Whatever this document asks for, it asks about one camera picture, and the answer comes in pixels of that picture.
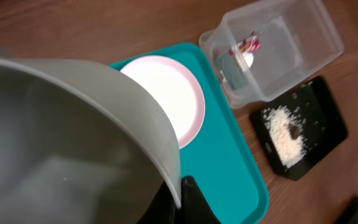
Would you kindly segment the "brown food scrap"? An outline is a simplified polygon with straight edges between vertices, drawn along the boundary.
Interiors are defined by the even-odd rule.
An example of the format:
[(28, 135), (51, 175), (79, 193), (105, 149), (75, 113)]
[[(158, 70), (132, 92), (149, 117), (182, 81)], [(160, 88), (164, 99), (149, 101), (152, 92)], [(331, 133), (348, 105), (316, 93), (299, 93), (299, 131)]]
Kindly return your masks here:
[(296, 140), (300, 137), (301, 134), (301, 130), (299, 128), (299, 126), (293, 124), (293, 123), (289, 123), (288, 124), (288, 132), (290, 133), (290, 137), (293, 140)]

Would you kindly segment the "white tissue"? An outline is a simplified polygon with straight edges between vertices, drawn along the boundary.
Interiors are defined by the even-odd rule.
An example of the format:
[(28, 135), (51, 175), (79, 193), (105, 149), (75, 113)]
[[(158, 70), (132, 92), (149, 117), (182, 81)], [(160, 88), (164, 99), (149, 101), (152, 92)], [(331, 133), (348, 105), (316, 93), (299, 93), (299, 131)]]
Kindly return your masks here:
[(242, 70), (250, 69), (254, 62), (254, 54), (252, 52), (245, 51), (242, 53), (242, 58), (244, 62), (242, 61), (239, 62), (241, 69)]

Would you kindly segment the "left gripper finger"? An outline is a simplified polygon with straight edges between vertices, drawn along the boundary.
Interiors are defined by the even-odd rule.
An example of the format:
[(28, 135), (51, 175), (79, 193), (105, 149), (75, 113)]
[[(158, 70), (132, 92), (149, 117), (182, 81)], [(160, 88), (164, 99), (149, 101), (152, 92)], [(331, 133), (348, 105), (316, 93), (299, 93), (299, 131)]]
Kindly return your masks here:
[(219, 223), (195, 179), (181, 179), (181, 208), (177, 208), (168, 186), (163, 183), (137, 224)]

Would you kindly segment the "red snack wrapper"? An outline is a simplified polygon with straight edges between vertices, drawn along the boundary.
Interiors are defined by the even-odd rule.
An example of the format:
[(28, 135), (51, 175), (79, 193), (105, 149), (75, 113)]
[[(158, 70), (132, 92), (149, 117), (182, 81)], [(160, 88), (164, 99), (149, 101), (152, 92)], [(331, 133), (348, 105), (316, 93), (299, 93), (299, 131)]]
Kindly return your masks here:
[(260, 31), (255, 32), (252, 31), (250, 35), (237, 43), (236, 48), (241, 52), (254, 52), (259, 49), (260, 47), (260, 40), (259, 40)]

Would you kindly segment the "white rice pile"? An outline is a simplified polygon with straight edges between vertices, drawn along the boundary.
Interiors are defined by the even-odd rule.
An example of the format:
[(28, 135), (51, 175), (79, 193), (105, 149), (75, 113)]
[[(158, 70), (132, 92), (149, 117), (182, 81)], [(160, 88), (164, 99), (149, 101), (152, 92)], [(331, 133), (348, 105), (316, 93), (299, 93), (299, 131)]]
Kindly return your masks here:
[[(287, 106), (262, 110), (262, 118), (267, 128), (273, 146), (278, 154), (280, 162), (285, 168), (290, 168), (300, 162), (305, 156), (305, 137), (302, 135), (304, 122), (299, 114), (290, 110)], [(288, 132), (288, 124), (293, 123), (301, 130), (300, 137), (293, 140)]]

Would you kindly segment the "grey bowl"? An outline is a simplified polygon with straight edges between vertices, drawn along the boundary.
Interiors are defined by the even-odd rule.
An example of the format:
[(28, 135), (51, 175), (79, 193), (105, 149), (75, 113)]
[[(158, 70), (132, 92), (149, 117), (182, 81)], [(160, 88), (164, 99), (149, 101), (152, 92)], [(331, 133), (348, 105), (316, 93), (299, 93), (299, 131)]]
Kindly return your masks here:
[(157, 101), (86, 60), (0, 58), (0, 223), (135, 223), (181, 207), (177, 137)]

